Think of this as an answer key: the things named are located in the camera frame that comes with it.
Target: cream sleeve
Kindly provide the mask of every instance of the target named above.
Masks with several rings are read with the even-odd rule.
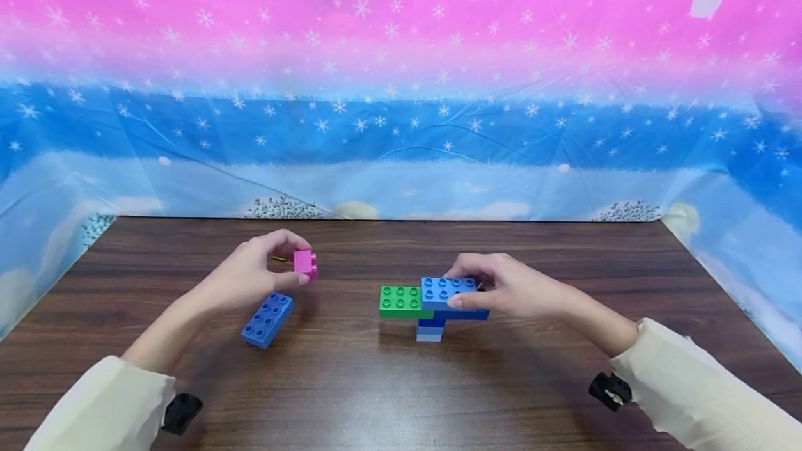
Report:
[[[611,362],[656,430],[696,451],[802,450],[802,424],[690,339],[651,319],[638,329]]]
[[[106,357],[64,394],[25,451],[147,451],[174,387],[173,377]]]

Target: wooden table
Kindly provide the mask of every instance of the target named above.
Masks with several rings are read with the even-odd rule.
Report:
[[[802,379],[659,223],[407,223],[120,219],[0,342],[0,449],[20,450],[80,374],[119,355],[253,235],[289,228],[321,278],[268,350],[244,344],[253,310],[212,323],[176,375],[205,408],[156,450],[681,450],[630,404],[587,395],[601,353],[549,321],[491,315],[417,344],[379,320],[381,283],[418,282],[460,251],[505,251],[633,319],[691,335],[796,418]]]

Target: black wrist strap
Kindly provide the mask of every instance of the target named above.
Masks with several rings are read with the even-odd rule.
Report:
[[[613,413],[624,404],[632,402],[632,389],[629,388],[629,384],[613,373],[610,373],[610,376],[603,372],[598,373],[590,383],[588,393],[601,400],[602,404]]]
[[[192,419],[201,412],[201,409],[203,403],[191,393],[176,395],[164,411],[162,430],[170,434],[184,435]]]

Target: pink lego brick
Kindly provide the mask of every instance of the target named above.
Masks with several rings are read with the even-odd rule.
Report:
[[[295,251],[295,271],[309,276],[310,282],[317,278],[317,256],[312,250]]]

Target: lego brick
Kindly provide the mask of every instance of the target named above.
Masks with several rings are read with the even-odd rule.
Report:
[[[436,310],[434,312],[434,321],[442,320],[445,322],[450,320],[487,320],[490,316],[490,310]]]
[[[295,251],[295,271],[306,274],[310,282],[317,278],[317,256],[312,250]]]
[[[292,312],[293,305],[292,298],[289,296],[279,293],[270,294],[242,330],[242,339],[249,342],[250,345],[267,349],[278,330],[281,329],[281,325]]]
[[[454,294],[476,291],[476,281],[472,278],[423,277],[420,287],[423,291],[423,310],[456,310],[446,304],[448,299]]]
[[[438,319],[437,312],[434,313],[434,319],[420,319],[418,325],[421,328],[445,328],[446,319]]]
[[[443,335],[445,328],[427,328],[426,326],[418,326],[416,334],[418,335]]]
[[[441,342],[443,335],[418,335],[416,341],[419,342]]]
[[[431,319],[433,312],[423,310],[420,287],[382,286],[379,317],[385,319]]]

